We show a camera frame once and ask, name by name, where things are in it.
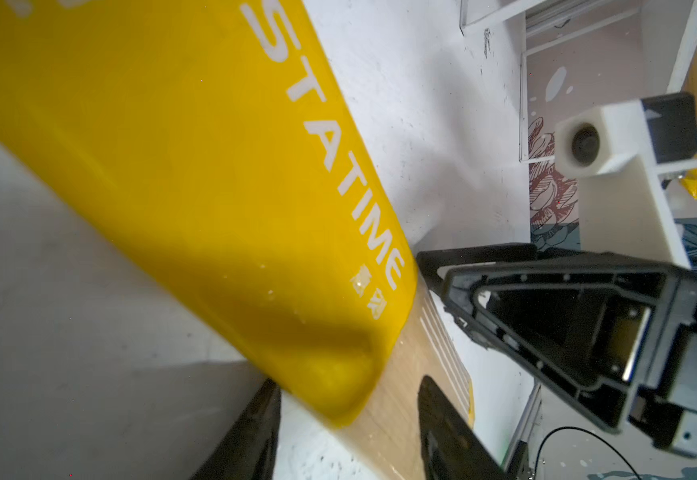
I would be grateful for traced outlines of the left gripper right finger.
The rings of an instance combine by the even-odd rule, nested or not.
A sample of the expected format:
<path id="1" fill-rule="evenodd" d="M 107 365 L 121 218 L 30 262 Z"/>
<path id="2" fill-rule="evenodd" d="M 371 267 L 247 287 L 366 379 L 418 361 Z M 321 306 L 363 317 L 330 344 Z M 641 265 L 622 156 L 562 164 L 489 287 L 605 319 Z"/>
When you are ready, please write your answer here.
<path id="1" fill-rule="evenodd" d="M 425 478 L 507 479 L 455 406 L 431 376 L 418 392 L 421 457 Z"/>

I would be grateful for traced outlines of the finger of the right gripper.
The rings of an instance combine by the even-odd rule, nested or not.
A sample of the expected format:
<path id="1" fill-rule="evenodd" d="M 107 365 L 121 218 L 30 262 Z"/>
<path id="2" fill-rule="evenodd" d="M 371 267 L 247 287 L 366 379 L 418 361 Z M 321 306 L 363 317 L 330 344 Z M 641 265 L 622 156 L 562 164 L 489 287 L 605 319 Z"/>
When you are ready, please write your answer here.
<path id="1" fill-rule="evenodd" d="M 488 263 L 522 262 L 534 260 L 538 247 L 532 243 L 507 243 L 468 248 L 452 248 L 420 251 L 416 260 L 428 288 L 443 296 L 445 280 L 439 270 L 444 267 L 461 267 Z"/>

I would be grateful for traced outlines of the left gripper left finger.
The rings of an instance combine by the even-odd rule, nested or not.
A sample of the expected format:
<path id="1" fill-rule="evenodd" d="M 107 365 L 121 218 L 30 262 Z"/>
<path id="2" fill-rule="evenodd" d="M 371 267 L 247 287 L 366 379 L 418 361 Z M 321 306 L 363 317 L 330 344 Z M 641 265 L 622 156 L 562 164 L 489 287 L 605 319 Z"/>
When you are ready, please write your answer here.
<path id="1" fill-rule="evenodd" d="M 274 478 L 282 391 L 268 379 L 190 479 Z"/>

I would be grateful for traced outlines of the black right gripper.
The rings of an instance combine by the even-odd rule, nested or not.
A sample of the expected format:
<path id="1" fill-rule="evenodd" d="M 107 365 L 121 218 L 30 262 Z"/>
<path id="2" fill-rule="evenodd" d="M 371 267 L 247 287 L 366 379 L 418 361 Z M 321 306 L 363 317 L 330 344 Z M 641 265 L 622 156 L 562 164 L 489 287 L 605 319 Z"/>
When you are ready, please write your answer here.
<path id="1" fill-rule="evenodd" d="M 654 448 L 697 458 L 696 274 L 582 251 L 444 268 L 442 302 L 468 336 L 598 428 L 629 418 Z"/>

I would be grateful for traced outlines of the white two-tier shelf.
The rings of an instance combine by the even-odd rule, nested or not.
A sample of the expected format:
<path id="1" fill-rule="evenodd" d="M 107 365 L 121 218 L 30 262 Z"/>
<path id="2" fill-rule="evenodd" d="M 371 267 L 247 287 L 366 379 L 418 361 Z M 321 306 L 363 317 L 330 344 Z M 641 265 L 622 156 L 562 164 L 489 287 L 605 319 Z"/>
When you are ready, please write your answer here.
<path id="1" fill-rule="evenodd" d="M 462 34 L 519 30 L 520 162 L 551 161 L 557 123 L 590 108 L 683 90 L 697 1 L 463 1 Z"/>

